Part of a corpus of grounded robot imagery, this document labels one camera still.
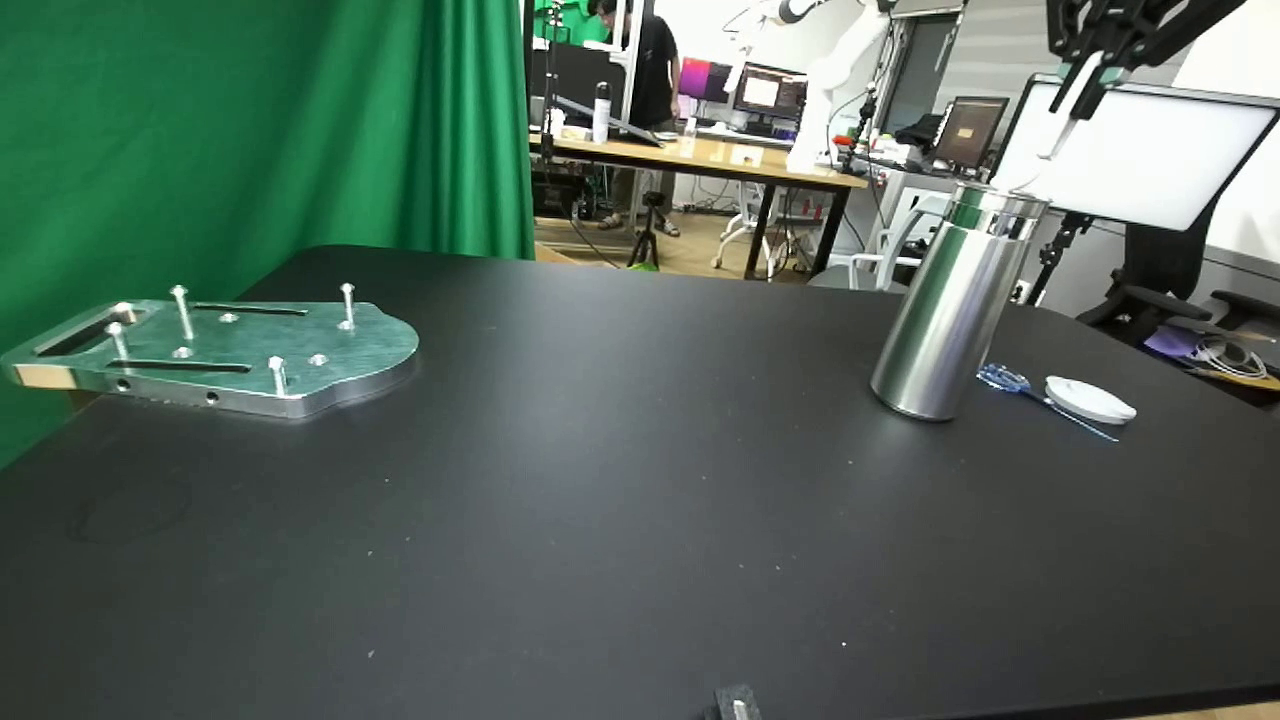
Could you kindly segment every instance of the monitor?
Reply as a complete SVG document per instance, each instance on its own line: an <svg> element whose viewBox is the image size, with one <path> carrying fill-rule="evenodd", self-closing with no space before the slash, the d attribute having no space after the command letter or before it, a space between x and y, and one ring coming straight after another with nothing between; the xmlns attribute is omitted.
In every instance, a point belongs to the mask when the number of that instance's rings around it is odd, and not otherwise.
<svg viewBox="0 0 1280 720"><path fill-rule="evenodd" d="M1051 76L1027 79L992 186L1169 234L1193 230L1276 123L1276 101L1120 83L1058 141L1058 91Z"/></svg>
<svg viewBox="0 0 1280 720"><path fill-rule="evenodd" d="M984 167L1005 107L1005 97L955 97L936 129L932 161L953 167Z"/></svg>
<svg viewBox="0 0 1280 720"><path fill-rule="evenodd" d="M620 122L623 115L623 83L628 73L620 64L609 60L609 52L598 48L572 48L572 46L552 46L552 52L533 52L528 58L528 97L533 107L546 107L546 91L552 97L570 97L575 106L598 106L598 83L609 83L609 107Z"/></svg>
<svg viewBox="0 0 1280 720"><path fill-rule="evenodd" d="M734 76L734 64L712 64L708 91L702 101L727 106L727 88L725 88L727 76Z"/></svg>
<svg viewBox="0 0 1280 720"><path fill-rule="evenodd" d="M796 73L790 69L772 69L772 64L748 64L737 97L734 97L737 111L751 111L751 115L799 115L804 107L804 79L796 83Z"/></svg>
<svg viewBox="0 0 1280 720"><path fill-rule="evenodd" d="M712 83L712 60L684 58L679 60L679 97L703 101Z"/></svg>

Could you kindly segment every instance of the table surface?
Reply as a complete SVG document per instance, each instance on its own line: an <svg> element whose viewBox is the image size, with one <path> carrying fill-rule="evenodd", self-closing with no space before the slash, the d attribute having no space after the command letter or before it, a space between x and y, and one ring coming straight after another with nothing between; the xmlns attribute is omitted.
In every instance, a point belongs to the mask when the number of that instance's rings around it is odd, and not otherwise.
<svg viewBox="0 0 1280 720"><path fill-rule="evenodd" d="M633 145L633 141L556 141L556 158L582 158L582 161L611 161L611 166L645 166L645 167L671 167L671 174L708 174L708 178L737 178L737 179L759 179L759 186L799 186L799 187L868 187L860 178L844 178L833 167L790 167L790 151L781 150L751 150L712 135L694 135L676 145Z"/></svg>
<svg viewBox="0 0 1280 720"><path fill-rule="evenodd" d="M734 133L734 129L696 129L696 135L727 141L727 145L759 145L759 150L792 150L796 135L756 135L756 133Z"/></svg>
<svg viewBox="0 0 1280 720"><path fill-rule="evenodd" d="M418 378L315 426L96 399L0 475L0 718L769 720L1280 695L1276 426L1073 320L868 398L892 295L326 250Z"/></svg>

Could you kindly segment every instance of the desk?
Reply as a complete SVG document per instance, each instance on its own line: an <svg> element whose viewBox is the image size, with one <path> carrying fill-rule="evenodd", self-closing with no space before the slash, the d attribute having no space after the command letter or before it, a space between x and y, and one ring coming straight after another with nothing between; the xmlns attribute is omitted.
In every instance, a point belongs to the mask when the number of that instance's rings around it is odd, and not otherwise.
<svg viewBox="0 0 1280 720"><path fill-rule="evenodd" d="M841 234L841 218L844 218L850 193L868 187L868 179L841 178L841 174L830 174L830 167L792 174L790 167L790 151L781 151L781 150L751 150L751 151L759 151L759 166L742 166L737 150L744 150L744 145L696 135L688 145L660 145L660 150L628 145L628 141L609 141L609 145L556 141L552 151L556 158L575 158L575 161L598 161L598 166L702 174L702 178L734 178L734 179L766 186L759 221L756 221L751 251L748 251L748 270L744 270L748 281L756 277L759 240L769 234L769 209L772 209L778 187L785 186L785 187L833 193L833 209L830 209L824 237L820 237L820 250L818 250L818 270L813 270L813 271L824 271L830 258L833 258L833 245L836 245L836 234Z"/></svg>
<svg viewBox="0 0 1280 720"><path fill-rule="evenodd" d="M759 145L790 151L796 141L785 135L751 135L751 133L727 133L727 129L696 129L696 135L727 141L727 145Z"/></svg>
<svg viewBox="0 0 1280 720"><path fill-rule="evenodd" d="M1280 695L1276 426L1083 326L998 355L1143 417L868 398L895 295L319 250L419 328L306 428L90 403L0 475L0 718L769 720ZM804 385L759 385L790 369Z"/></svg>

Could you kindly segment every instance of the water bottle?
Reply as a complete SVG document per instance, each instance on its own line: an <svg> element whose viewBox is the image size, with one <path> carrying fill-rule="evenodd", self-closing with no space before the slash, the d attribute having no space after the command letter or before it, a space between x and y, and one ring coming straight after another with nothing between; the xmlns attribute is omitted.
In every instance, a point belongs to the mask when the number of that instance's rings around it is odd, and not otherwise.
<svg viewBox="0 0 1280 720"><path fill-rule="evenodd" d="M598 83L594 145L609 145L609 79Z"/></svg>
<svg viewBox="0 0 1280 720"><path fill-rule="evenodd" d="M871 394L901 417L955 420L1012 306L1043 204L963 187L882 350Z"/></svg>

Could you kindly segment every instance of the green curtain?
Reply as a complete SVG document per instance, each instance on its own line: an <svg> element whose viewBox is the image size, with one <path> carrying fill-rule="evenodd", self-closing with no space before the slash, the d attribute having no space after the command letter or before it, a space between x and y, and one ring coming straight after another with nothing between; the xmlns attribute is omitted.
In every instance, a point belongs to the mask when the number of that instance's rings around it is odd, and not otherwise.
<svg viewBox="0 0 1280 720"><path fill-rule="evenodd" d="M309 245L533 258L517 0L0 5L0 350ZM0 385L0 464L70 399Z"/></svg>

